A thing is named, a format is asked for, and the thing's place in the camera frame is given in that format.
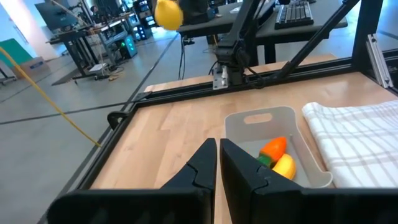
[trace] floor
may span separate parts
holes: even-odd
[[[351,55],[359,5],[347,16],[349,26],[334,30],[311,55]],[[398,48],[395,26],[398,3],[385,0],[379,23],[383,50]],[[186,47],[185,78],[207,74],[215,61],[205,38]],[[277,60],[291,59],[304,42],[277,45]],[[93,139],[104,139],[106,115],[128,105],[138,88],[174,81],[178,77],[180,38],[157,29],[155,37],[137,45],[138,55],[125,63],[124,74],[113,82],[79,80],[51,84],[76,69],[70,57],[49,62],[50,71],[34,77],[39,87]],[[264,61],[259,47],[259,60]],[[25,80],[0,87],[0,223],[37,223],[60,193],[93,144],[73,129]]]

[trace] toy lemon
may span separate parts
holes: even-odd
[[[283,154],[272,170],[289,180],[292,180],[296,174],[296,165],[290,155]]]
[[[158,0],[155,20],[167,30],[177,30],[182,25],[183,14],[178,3],[171,0]]]

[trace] dish towel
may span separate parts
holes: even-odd
[[[398,187],[398,100],[302,111],[337,187]]]

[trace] keyboard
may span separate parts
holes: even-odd
[[[295,1],[280,6],[275,29],[312,25],[312,13],[308,1]]]

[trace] wooden tabletop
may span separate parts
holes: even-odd
[[[324,55],[304,63],[332,60]],[[257,72],[275,70],[283,63],[261,65]],[[147,91],[208,82],[210,76],[148,86]],[[322,165],[317,145],[302,115],[302,107],[316,101],[325,106],[361,106],[397,97],[361,73],[266,87],[185,100],[138,110],[114,148],[92,189],[157,189],[175,175],[206,138],[224,137],[224,119],[239,111],[290,106],[296,112],[305,142]],[[215,223],[231,223],[221,180],[220,163],[216,178]]]

